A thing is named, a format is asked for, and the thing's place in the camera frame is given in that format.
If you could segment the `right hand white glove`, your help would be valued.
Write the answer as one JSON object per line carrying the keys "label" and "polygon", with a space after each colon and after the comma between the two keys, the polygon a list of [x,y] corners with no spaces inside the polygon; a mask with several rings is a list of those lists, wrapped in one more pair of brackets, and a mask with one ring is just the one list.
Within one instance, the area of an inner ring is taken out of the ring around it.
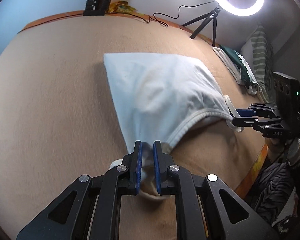
{"label": "right hand white glove", "polygon": [[300,160],[300,139],[284,141],[283,139],[266,138],[267,156],[271,162],[287,162],[289,166]]}

